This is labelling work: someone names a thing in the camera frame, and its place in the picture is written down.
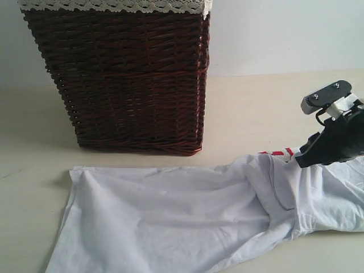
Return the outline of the black and silver right gripper body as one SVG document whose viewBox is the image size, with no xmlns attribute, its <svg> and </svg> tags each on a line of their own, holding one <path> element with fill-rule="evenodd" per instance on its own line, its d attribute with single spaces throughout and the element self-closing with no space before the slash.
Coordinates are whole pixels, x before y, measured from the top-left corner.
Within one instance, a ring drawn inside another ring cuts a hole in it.
<svg viewBox="0 0 364 273">
<path fill-rule="evenodd" d="M 308 138 L 300 152 L 329 150 L 332 163 L 346 162 L 363 155 L 363 110 L 354 109 L 338 119 L 327 119 L 325 128 Z"/>
</svg>

